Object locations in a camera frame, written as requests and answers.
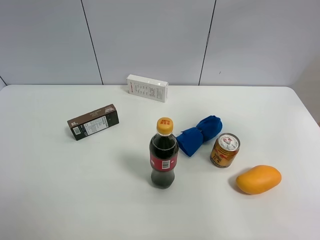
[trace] can lid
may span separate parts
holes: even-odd
[[[171,134],[174,130],[174,122],[168,117],[162,117],[156,123],[156,130],[163,135]]]
[[[227,151],[236,151],[240,147],[240,140],[231,133],[223,133],[218,138],[219,145]]]

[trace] white wall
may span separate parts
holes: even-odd
[[[80,0],[2,0],[7,84],[102,84]]]
[[[303,71],[299,80],[290,86],[299,96],[317,123],[320,123],[320,56]]]
[[[104,84],[197,85],[214,0],[83,0]]]
[[[320,54],[319,23],[319,0],[217,0],[201,85],[291,85]]]

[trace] bottle cap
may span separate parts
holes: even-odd
[[[156,123],[156,130],[163,135],[171,134],[174,130],[174,122],[168,117],[162,117]]]

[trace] blue cloth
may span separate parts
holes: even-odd
[[[208,116],[198,123],[196,127],[189,128],[182,132],[176,140],[179,148],[191,157],[200,146],[220,133],[222,122],[219,117]]]

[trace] white box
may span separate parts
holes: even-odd
[[[159,81],[143,76],[130,74],[126,81],[129,93],[140,97],[165,102],[168,97],[168,85],[166,81]]]

